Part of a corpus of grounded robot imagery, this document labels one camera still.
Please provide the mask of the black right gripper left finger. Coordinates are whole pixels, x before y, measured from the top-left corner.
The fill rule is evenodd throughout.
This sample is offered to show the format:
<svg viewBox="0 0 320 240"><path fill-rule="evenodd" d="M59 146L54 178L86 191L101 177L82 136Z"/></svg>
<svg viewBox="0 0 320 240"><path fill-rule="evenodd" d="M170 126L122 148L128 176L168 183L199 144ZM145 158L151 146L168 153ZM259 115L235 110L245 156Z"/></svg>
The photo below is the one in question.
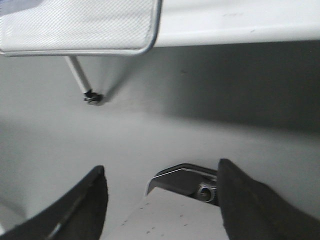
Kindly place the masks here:
<svg viewBox="0 0 320 240"><path fill-rule="evenodd" d="M0 238L98 240L102 236L108 200L105 168L97 165L61 198Z"/></svg>

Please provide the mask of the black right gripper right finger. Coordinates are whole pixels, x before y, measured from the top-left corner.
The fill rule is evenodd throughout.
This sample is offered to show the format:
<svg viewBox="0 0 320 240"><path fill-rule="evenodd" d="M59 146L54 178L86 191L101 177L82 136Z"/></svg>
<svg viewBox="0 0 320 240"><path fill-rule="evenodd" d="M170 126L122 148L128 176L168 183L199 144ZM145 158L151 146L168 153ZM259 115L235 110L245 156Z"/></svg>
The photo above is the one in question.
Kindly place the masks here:
<svg viewBox="0 0 320 240"><path fill-rule="evenodd" d="M318 240L320 221L297 209L229 159L217 169L217 196L230 240Z"/></svg>

